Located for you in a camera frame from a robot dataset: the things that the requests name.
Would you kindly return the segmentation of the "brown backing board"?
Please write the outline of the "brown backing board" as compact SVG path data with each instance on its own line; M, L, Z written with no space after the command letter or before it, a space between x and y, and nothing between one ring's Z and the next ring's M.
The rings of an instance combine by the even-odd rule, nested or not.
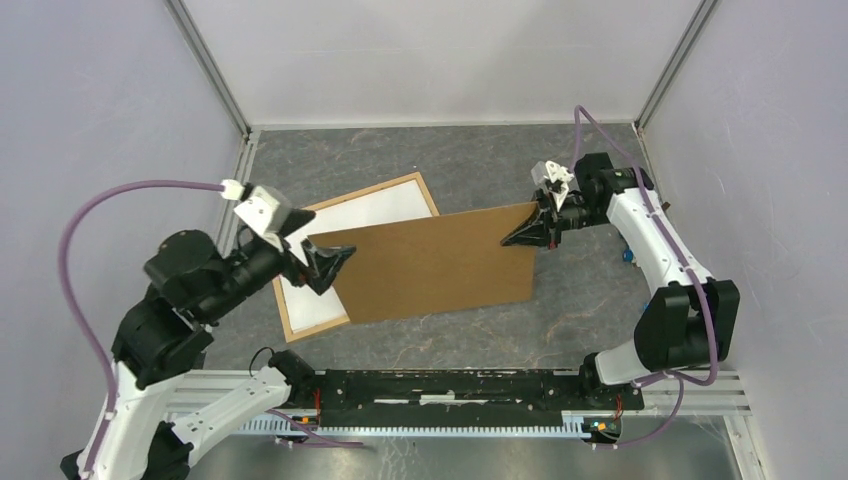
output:
M532 203L320 233L320 247L353 246L333 287L353 324L528 301L537 251L502 239Z

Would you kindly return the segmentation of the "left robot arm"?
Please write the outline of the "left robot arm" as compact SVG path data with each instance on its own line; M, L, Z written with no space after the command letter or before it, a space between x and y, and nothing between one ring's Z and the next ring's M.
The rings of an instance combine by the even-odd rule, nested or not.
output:
M85 448L62 459L62 473L69 479L184 479L250 419L284 403L306 405L314 394L307 366L293 354L276 354L219 400L176 421L164 417L222 317L280 277L324 293L355 252L354 246L301 246L297 256L283 237L253 235L222 255L203 231L168 237L145 264L150 283L143 298L119 324L98 426Z

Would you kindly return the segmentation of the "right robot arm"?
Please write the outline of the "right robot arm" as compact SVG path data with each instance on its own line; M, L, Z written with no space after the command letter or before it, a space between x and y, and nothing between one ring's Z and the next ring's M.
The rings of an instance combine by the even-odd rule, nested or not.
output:
M535 208L502 246L555 249L566 231L611 225L651 293L629 340L585 358L577 382L580 400L602 408L617 396L618 386L640 388L664 378L713 384L729 354L740 292L684 245L648 173L638 165L616 168L608 154L594 153L572 169L540 161L531 177Z

